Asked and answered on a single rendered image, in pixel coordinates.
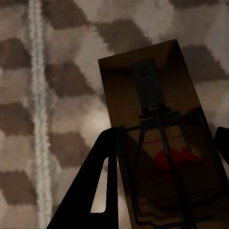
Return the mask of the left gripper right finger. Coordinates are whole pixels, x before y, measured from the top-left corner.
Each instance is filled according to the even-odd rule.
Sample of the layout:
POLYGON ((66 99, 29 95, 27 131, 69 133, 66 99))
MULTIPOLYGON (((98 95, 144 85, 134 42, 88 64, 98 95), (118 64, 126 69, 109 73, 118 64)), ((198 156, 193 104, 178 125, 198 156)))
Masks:
POLYGON ((229 165, 229 129, 218 127, 214 139, 218 151, 229 165))

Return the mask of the mousetrap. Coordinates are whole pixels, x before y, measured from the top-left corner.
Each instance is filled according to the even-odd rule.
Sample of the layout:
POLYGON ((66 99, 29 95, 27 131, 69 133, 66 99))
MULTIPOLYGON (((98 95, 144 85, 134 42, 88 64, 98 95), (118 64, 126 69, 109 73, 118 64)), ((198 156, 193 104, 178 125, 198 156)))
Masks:
POLYGON ((177 39, 98 64, 132 229, 229 229, 229 180, 177 39))

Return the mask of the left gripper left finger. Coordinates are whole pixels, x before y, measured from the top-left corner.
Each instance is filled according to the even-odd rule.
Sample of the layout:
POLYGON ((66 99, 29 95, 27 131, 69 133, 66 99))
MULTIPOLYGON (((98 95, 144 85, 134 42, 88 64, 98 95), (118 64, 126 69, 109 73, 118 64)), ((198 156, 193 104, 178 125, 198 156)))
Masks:
POLYGON ((116 128, 98 136, 47 229, 119 229, 116 128), (91 213, 94 196, 108 157, 106 209, 91 213))

